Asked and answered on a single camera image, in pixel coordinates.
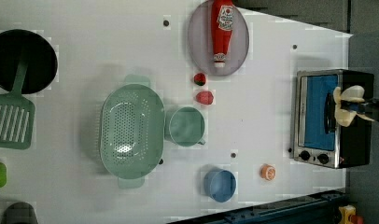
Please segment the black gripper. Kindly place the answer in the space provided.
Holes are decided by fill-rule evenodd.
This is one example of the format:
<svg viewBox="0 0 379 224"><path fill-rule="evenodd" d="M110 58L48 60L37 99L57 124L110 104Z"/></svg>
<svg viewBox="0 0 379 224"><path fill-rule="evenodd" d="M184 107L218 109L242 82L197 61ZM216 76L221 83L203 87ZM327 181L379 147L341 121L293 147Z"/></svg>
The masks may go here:
<svg viewBox="0 0 379 224"><path fill-rule="evenodd" d="M371 99L362 104L341 101L341 109L358 112L358 115L363 119L379 122L379 99Z"/></svg>

